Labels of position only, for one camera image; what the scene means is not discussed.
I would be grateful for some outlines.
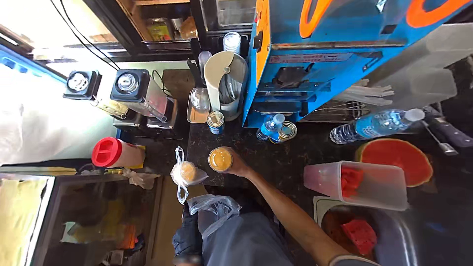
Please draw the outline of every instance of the blue machine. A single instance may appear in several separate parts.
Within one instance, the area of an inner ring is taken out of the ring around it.
[[[417,42],[470,0],[257,0],[244,127],[297,122]]]

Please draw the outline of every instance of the knife handle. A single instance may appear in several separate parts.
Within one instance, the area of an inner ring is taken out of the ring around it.
[[[201,78],[201,72],[196,64],[192,63],[190,59],[187,59],[187,66],[191,70],[191,74],[194,77],[195,87],[196,88],[204,88],[204,84]]]
[[[436,117],[432,119],[431,125],[437,130],[437,132],[444,135],[448,141],[455,146],[461,148],[473,147],[473,138],[461,132],[443,118]]]

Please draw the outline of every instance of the red lid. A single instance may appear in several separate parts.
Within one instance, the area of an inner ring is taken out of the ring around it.
[[[118,161],[122,154],[122,143],[112,137],[101,139],[92,151],[92,163],[99,167],[109,167]]]

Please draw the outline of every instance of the person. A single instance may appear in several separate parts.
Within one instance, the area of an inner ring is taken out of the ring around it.
[[[350,254],[335,243],[297,204],[249,167],[232,148],[228,149],[233,156],[233,163],[226,173],[247,178],[255,185],[286,231],[312,256],[317,265],[378,265]],[[199,233],[197,220],[198,213],[190,215],[186,203],[182,226],[173,237],[173,263],[177,266],[293,265],[283,237],[273,228],[273,222],[262,213],[243,213],[233,217],[205,241]]]

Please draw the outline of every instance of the water bottle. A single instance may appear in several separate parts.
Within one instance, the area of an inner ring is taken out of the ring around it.
[[[420,109],[386,110],[364,115],[349,124],[337,126],[330,132],[330,139],[336,144],[367,140],[393,135],[407,129],[413,122],[422,120],[425,114]]]
[[[283,114],[276,114],[266,117],[263,125],[258,128],[258,132],[256,132],[256,137],[260,141],[267,140],[269,138],[269,135],[271,135],[273,132],[278,131],[282,127],[282,122],[284,122]]]

